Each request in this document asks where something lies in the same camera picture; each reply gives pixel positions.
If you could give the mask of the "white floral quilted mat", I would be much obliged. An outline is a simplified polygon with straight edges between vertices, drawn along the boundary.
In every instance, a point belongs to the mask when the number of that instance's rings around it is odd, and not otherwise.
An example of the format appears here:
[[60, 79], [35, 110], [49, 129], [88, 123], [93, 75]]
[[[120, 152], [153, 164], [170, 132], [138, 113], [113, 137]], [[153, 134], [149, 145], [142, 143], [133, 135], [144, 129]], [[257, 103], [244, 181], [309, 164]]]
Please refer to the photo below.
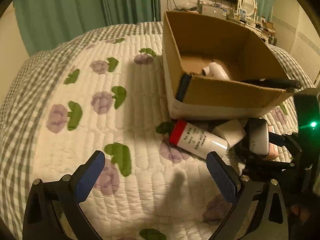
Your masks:
[[97, 42], [73, 63], [44, 113], [33, 177], [55, 181], [96, 150], [105, 166], [80, 207], [102, 239], [207, 239], [202, 215], [219, 190], [204, 161], [171, 146], [156, 128], [170, 119], [162, 37]]

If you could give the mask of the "brown cardboard box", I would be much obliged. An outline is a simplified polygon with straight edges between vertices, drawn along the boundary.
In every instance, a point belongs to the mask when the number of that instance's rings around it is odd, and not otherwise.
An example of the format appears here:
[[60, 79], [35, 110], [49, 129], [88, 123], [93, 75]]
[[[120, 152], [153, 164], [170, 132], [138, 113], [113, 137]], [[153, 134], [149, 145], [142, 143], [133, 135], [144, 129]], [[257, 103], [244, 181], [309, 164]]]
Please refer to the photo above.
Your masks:
[[173, 119], [259, 117], [298, 87], [268, 45], [253, 31], [227, 20], [168, 11], [162, 41]]

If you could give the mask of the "grey mini fridge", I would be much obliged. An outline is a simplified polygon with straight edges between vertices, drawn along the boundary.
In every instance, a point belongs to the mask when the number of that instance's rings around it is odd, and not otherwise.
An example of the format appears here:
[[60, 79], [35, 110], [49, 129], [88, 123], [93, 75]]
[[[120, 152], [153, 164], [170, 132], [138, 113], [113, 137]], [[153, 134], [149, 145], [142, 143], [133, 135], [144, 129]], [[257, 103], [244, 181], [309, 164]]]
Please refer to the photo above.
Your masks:
[[211, 16], [225, 20], [227, 17], [227, 9], [217, 7], [213, 3], [203, 2], [201, 0], [197, 1], [197, 11], [201, 15]]

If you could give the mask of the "round vanity mirror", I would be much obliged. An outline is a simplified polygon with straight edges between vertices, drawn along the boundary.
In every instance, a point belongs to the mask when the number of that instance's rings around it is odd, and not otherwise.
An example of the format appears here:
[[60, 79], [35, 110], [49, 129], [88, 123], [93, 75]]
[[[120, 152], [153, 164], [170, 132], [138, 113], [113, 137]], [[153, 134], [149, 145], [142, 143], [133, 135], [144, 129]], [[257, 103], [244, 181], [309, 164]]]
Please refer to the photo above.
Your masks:
[[247, 17], [254, 18], [257, 12], [257, 2], [255, 0], [238, 0], [239, 10], [245, 10]]

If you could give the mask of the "white roll in box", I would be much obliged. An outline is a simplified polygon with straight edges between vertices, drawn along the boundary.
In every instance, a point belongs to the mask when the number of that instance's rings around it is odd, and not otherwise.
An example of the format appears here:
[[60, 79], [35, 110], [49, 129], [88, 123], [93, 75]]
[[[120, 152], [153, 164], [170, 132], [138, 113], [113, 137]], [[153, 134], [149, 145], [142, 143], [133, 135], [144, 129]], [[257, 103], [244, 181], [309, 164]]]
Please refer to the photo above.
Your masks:
[[202, 75], [212, 77], [218, 80], [229, 80], [229, 76], [223, 67], [216, 62], [211, 62], [208, 66], [202, 69]]

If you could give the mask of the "white louvred wardrobe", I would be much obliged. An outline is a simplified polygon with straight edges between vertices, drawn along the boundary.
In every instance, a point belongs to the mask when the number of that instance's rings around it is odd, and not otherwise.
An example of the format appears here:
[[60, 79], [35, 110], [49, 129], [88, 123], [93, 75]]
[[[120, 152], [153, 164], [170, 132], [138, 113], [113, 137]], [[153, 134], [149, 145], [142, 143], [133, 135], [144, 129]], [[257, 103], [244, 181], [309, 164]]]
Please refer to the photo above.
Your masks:
[[319, 85], [319, 37], [300, 5], [272, 12], [277, 46], [287, 51], [304, 69], [314, 86]]

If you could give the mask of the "grey 65W power bank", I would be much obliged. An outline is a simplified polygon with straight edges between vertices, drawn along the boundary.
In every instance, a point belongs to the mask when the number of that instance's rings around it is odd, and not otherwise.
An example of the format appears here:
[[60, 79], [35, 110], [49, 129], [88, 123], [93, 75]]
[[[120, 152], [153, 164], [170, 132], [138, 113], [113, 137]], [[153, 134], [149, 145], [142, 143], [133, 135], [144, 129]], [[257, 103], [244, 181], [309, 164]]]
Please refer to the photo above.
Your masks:
[[267, 156], [269, 154], [267, 121], [265, 119], [249, 118], [247, 130], [249, 150], [257, 155]]

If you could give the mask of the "white square charger box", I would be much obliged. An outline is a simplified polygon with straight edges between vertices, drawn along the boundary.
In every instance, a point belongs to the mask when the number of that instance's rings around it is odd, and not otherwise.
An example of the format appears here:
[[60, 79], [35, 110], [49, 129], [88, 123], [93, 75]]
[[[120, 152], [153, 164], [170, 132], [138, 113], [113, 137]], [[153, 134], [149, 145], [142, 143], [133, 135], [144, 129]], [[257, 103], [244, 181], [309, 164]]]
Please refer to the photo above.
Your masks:
[[246, 132], [239, 120], [229, 120], [219, 126], [216, 126], [212, 133], [227, 141], [228, 149], [242, 141]]

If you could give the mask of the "black cylindrical umbrella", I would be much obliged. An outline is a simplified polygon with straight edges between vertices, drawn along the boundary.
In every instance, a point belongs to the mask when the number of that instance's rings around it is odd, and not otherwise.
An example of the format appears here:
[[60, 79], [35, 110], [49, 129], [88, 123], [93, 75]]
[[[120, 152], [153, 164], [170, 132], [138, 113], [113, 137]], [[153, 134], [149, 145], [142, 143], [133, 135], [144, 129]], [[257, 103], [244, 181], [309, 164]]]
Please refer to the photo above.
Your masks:
[[244, 80], [243, 83], [252, 84], [260, 87], [277, 88], [277, 89], [301, 89], [302, 85], [298, 80], [291, 79], [255, 79]]

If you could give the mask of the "white dressing table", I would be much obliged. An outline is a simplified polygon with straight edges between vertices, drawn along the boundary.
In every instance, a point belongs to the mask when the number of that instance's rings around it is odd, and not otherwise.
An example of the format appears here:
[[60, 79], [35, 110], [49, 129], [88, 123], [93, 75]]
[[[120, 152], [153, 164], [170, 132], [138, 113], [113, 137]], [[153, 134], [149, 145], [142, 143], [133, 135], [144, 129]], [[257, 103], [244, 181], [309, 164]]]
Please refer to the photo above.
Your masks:
[[235, 11], [233, 8], [227, 10], [226, 20], [241, 25], [253, 33], [255, 33], [263, 42], [276, 46], [277, 39], [274, 35], [269, 34], [261, 23], [255, 22], [255, 20], [247, 15], [247, 11], [239, 8]]

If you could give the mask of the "white bottle red cap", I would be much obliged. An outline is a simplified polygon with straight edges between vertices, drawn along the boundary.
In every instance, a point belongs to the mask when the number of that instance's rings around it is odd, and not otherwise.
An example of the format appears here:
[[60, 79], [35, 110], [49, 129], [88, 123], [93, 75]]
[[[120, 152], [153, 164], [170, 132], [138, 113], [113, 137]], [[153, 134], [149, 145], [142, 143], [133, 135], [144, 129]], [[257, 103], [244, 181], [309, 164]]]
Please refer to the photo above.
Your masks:
[[228, 142], [185, 120], [178, 120], [169, 136], [169, 142], [203, 160], [210, 152], [226, 155]]

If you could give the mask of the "pink rose coaster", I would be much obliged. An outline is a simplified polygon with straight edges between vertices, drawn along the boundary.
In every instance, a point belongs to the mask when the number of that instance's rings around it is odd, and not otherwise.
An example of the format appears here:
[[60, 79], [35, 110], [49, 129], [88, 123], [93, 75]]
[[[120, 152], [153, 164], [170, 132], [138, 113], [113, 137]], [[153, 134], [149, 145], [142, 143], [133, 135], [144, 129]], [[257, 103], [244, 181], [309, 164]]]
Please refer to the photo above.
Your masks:
[[[275, 133], [274, 127], [272, 125], [268, 125], [267, 127], [269, 132]], [[278, 146], [270, 142], [268, 143], [268, 146], [269, 146], [268, 155], [265, 157], [265, 159], [272, 160], [279, 157]]]

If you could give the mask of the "grey checked duvet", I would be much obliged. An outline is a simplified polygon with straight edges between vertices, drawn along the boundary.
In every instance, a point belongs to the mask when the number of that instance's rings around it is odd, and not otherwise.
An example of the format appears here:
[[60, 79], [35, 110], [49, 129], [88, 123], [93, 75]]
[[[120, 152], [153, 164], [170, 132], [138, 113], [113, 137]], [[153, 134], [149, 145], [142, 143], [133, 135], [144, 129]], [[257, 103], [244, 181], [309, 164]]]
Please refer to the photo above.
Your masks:
[[[43, 115], [57, 86], [61, 82], [67, 85], [75, 83], [78, 79], [79, 71], [72, 67], [82, 50], [97, 42], [119, 44], [127, 37], [145, 34], [159, 34], [163, 38], [163, 22], [119, 24], [89, 31], [53, 50], [37, 53], [16, 77], [1, 107], [1, 219], [15, 238], [62, 239], [75, 236], [78, 239], [102, 239], [82, 211], [81, 203], [75, 202], [71, 182], [76, 170], [55, 181], [46, 182], [33, 177], [37, 140], [43, 127]], [[291, 57], [278, 47], [269, 48], [288, 78], [298, 79], [297, 64]], [[306, 88], [311, 88], [310, 82], [303, 81], [300, 90], [294, 91], [268, 113], [255, 118], [265, 119], [277, 133], [297, 133], [298, 120], [293, 96]], [[169, 142], [170, 133], [178, 120], [185, 119], [173, 119], [170, 116], [168, 121], [157, 126], [157, 133], [165, 135]], [[212, 120], [185, 121], [212, 133]], [[236, 145], [228, 149], [221, 159], [234, 168], [238, 175], [244, 175], [242, 172], [245, 162], [236, 154]], [[275, 161], [288, 163], [293, 159], [285, 147], [279, 150], [280, 155]], [[275, 179], [257, 189], [254, 197], [262, 201], [273, 200], [275, 197], [284, 198]], [[207, 239], [232, 239], [241, 225], [249, 225], [250, 221], [245, 216], [235, 212], [240, 207], [249, 207], [250, 202], [251, 197], [244, 196], [242, 188], [235, 204], [227, 202], [219, 190], [219, 194], [207, 204], [202, 215], [205, 223], [218, 224]], [[319, 203], [296, 204], [299, 207], [296, 212], [281, 212], [284, 219], [293, 219], [292, 229], [278, 233], [278, 224], [270, 222], [265, 230], [254, 233], [254, 239], [319, 239]]]

